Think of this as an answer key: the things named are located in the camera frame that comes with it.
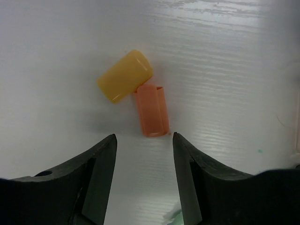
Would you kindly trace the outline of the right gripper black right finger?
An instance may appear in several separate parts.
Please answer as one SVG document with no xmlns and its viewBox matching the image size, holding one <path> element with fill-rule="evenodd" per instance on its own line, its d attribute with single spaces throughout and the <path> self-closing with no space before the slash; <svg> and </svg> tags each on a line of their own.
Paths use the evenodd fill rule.
<svg viewBox="0 0 300 225">
<path fill-rule="evenodd" d="M 172 142 L 184 224 L 299 224 L 299 169 L 251 175 L 201 152 L 179 133 Z"/>
</svg>

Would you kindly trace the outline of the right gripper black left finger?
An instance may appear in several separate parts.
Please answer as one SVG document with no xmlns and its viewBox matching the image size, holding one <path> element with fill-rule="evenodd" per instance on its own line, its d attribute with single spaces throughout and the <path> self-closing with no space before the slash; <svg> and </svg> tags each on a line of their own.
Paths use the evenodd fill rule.
<svg viewBox="0 0 300 225">
<path fill-rule="evenodd" d="M 1 179 L 1 224 L 102 225 L 116 153 L 117 138 L 112 134 L 35 176 Z"/>
</svg>

